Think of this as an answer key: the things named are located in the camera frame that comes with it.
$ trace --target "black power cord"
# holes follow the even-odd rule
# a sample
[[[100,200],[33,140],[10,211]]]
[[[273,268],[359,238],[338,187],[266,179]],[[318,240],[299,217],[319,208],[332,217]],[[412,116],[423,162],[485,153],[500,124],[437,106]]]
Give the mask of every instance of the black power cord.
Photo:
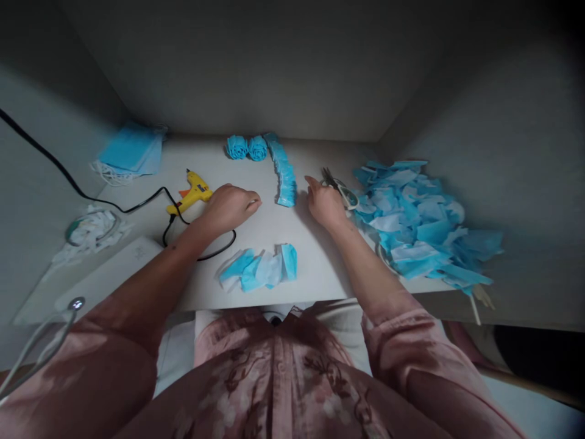
[[[169,192],[169,190],[162,186],[161,188],[159,188],[154,194],[152,194],[150,197],[148,197],[147,199],[145,199],[143,202],[137,204],[134,207],[131,207],[129,209],[122,209],[120,206],[118,206],[115,203],[112,203],[111,201],[106,201],[106,200],[102,200],[99,198],[93,198],[90,197],[88,195],[86,195],[81,188],[78,186],[77,182],[73,179],[73,177],[71,176],[71,174],[69,173],[69,171],[62,165],[61,162],[59,162],[54,155],[52,155],[49,151],[47,151],[44,147],[42,147],[41,144],[39,144],[39,142],[37,142],[36,140],[34,140],[23,128],[21,128],[21,126],[19,124],[17,124],[14,119],[12,119],[10,116],[8,116],[8,114],[6,114],[6,112],[3,109],[0,109],[0,117],[2,118],[2,120],[4,122],[6,122],[10,128],[12,128],[20,137],[22,137],[23,139],[25,139],[28,143],[30,143],[36,150],[38,150],[41,154],[43,154],[47,159],[49,159],[56,167],[59,171],[61,171],[61,173],[64,175],[64,177],[67,179],[67,181],[69,182],[69,184],[71,184],[71,186],[73,187],[73,189],[75,189],[75,191],[77,192],[77,194],[79,194],[79,196],[88,199],[88,200],[92,200],[92,201],[99,201],[99,202],[103,202],[106,204],[110,204],[112,206],[114,206],[116,209],[118,209],[120,212],[122,213],[132,213],[135,210],[140,209],[142,206],[150,203],[153,199],[155,199],[162,191],[164,191],[166,193],[166,195],[168,196],[168,198],[171,200],[172,204],[175,206],[175,208],[177,209],[177,213],[179,214],[179,218],[181,219],[181,221],[183,221],[185,224],[189,225],[190,223],[188,221],[185,221],[185,219],[183,218],[183,216],[181,215],[181,212],[179,210],[179,205],[175,202],[175,200],[173,199],[171,193]],[[165,232],[163,233],[163,244],[165,245],[165,247],[167,247],[166,244],[166,233],[168,232],[168,230],[171,228],[171,224],[173,223],[173,221],[175,220],[175,217],[177,215],[173,214],[171,215],[171,219],[169,220],[169,225],[166,226]],[[204,261],[207,259],[210,259],[214,256],[217,256],[218,254],[220,254],[221,252],[224,252],[225,250],[227,250],[229,247],[231,247],[231,245],[233,244],[233,242],[236,240],[236,231],[232,230],[233,232],[233,238],[230,241],[230,243],[221,248],[220,250],[211,253],[207,256],[203,256],[201,258],[198,259],[198,261]]]
[[[163,244],[165,247],[168,246],[168,244],[166,243],[166,234],[169,231],[169,229],[171,228],[171,224],[175,221],[175,218],[177,217],[177,215],[171,215],[171,219],[169,219],[169,224],[168,226],[166,226],[165,231],[163,232]],[[198,261],[203,261],[203,260],[208,260],[211,259],[214,256],[217,256],[218,254],[220,254],[221,252],[224,252],[225,250],[227,250],[229,247],[232,246],[233,242],[236,240],[236,231],[232,230],[233,233],[233,237],[232,240],[229,242],[229,244],[225,247],[222,247],[221,249],[217,250],[216,252],[213,252],[209,255],[203,256],[201,258],[198,259]]]

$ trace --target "person's left hand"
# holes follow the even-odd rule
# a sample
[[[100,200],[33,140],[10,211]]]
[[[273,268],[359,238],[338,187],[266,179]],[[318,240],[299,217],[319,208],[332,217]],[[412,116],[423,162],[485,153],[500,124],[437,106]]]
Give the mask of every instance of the person's left hand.
[[[228,183],[213,193],[198,220],[210,233],[219,236],[245,222],[261,205],[258,193]]]

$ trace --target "blue mask scraps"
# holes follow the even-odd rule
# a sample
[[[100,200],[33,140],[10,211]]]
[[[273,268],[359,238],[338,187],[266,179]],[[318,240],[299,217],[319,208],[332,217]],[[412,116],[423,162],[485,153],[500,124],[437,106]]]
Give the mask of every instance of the blue mask scraps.
[[[503,234],[462,227],[463,206],[443,192],[440,181],[420,173],[427,163],[370,161],[353,170],[364,186],[355,215],[378,233],[405,279],[442,279],[469,296],[474,285],[492,283],[481,274],[481,262],[503,253]]]
[[[254,162],[261,162],[268,155],[268,146],[262,136],[252,137],[248,142],[248,154]]]
[[[248,154],[248,142],[242,136],[233,135],[227,139],[225,151],[233,160],[242,160]]]
[[[229,280],[239,279],[242,291],[248,293],[261,287],[271,290],[280,282],[296,280],[297,251],[291,244],[276,247],[274,255],[263,250],[255,257],[253,249],[240,251],[220,270],[219,283],[224,289],[231,290],[227,287]]]

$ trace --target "yellow glue gun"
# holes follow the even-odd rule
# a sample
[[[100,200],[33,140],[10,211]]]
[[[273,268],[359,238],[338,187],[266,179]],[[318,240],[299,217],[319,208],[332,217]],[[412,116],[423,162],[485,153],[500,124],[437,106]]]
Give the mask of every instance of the yellow glue gun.
[[[187,169],[187,181],[191,185],[191,189],[179,191],[183,197],[183,199],[177,203],[180,213],[186,211],[200,199],[208,202],[213,195],[213,192],[209,190],[207,183],[205,183],[201,177],[189,169]],[[170,215],[177,215],[177,208],[172,204],[166,207],[166,211]]]

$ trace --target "white fabric pile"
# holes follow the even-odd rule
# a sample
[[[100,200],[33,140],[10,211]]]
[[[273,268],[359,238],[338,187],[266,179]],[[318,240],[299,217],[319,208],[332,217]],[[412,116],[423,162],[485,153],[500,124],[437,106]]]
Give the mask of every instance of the white fabric pile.
[[[133,224],[119,219],[110,210],[104,210],[94,205],[89,205],[87,215],[82,217],[69,234],[69,241],[77,246],[65,243],[63,248],[53,256],[51,266],[44,274],[41,282],[46,281],[61,267],[75,265],[89,254],[95,254],[106,247],[113,246],[127,236]]]

